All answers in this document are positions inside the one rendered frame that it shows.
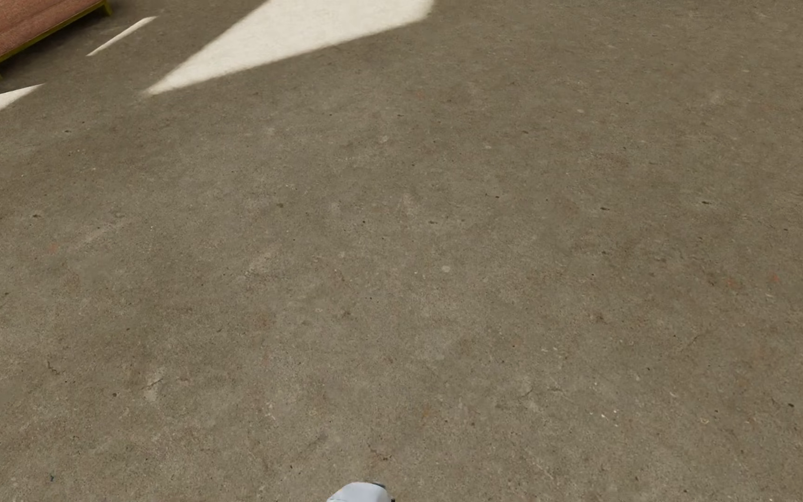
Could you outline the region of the white robot foot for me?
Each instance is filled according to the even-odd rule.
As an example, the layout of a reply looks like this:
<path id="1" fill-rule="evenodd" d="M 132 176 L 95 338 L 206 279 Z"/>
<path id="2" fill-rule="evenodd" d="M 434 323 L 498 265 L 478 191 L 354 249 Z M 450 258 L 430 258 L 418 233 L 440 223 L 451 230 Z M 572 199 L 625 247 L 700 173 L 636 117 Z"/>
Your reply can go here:
<path id="1" fill-rule="evenodd" d="M 334 492 L 326 502 L 396 502 L 384 484 L 350 482 Z"/>

